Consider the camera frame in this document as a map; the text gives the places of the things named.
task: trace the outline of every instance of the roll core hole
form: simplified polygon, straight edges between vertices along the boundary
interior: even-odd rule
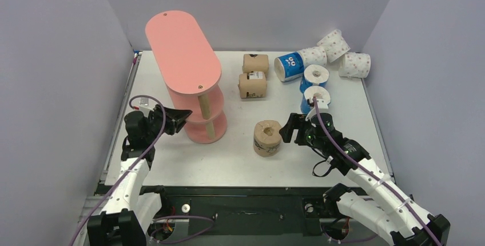
[[[273,128],[269,128],[269,127],[264,128],[264,130],[263,130],[263,133],[267,134],[268,136],[272,136],[273,132],[274,132]]]

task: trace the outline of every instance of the pink oval shelf top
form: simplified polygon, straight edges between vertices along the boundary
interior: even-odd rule
[[[180,94],[200,95],[221,78],[221,63],[195,18],[179,10],[152,17],[145,34],[166,85]]]

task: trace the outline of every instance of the wooden dowel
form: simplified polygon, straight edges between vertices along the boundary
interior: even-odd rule
[[[200,105],[202,117],[204,119],[209,119],[210,118],[209,96],[207,94],[203,94],[201,96],[198,96],[198,103]],[[213,139],[213,138],[216,137],[216,131],[214,129],[214,123],[212,123],[212,121],[205,124],[205,130],[206,130],[207,135],[210,139]]]

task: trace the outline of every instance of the red wire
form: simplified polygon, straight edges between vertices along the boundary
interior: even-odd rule
[[[172,206],[172,214],[171,214],[171,216],[174,216],[174,215],[175,215],[175,206]],[[165,222],[165,226],[168,229],[168,220]]]

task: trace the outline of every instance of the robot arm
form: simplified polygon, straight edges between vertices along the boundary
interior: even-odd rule
[[[369,153],[359,143],[343,137],[342,133],[334,128],[330,114],[320,113],[320,117],[329,135],[338,146],[349,157],[374,174],[377,179],[356,167],[336,149],[324,133],[315,109],[312,109],[308,115],[290,114],[287,124],[280,130],[283,141],[290,142],[293,131],[298,130],[295,139],[296,144],[320,150],[328,158],[331,169],[337,169],[362,187],[381,207],[381,209],[378,209],[366,204],[349,188],[337,184],[324,196],[325,208],[329,209],[330,214],[335,216],[345,215],[356,219],[376,232],[390,245],[434,245],[424,227],[406,207],[406,204],[408,204],[417,217],[429,227],[444,245],[448,238],[449,221],[442,215],[433,217],[427,210],[413,202],[393,182],[389,182],[390,176],[379,169]],[[402,202],[390,189],[386,188],[385,182],[387,183],[386,186],[391,187],[405,201]]]
[[[164,108],[166,121],[163,133],[174,135],[185,125],[191,110]],[[163,187],[154,192],[142,190],[155,156],[151,148],[132,170],[129,168],[140,155],[151,146],[162,128],[162,108],[143,109],[128,113],[125,118],[128,136],[123,142],[121,170],[119,178],[126,177],[109,197],[101,213],[91,216],[88,221],[88,237],[91,246],[142,246],[146,245],[145,233],[153,217],[161,209],[166,209],[167,200]]]

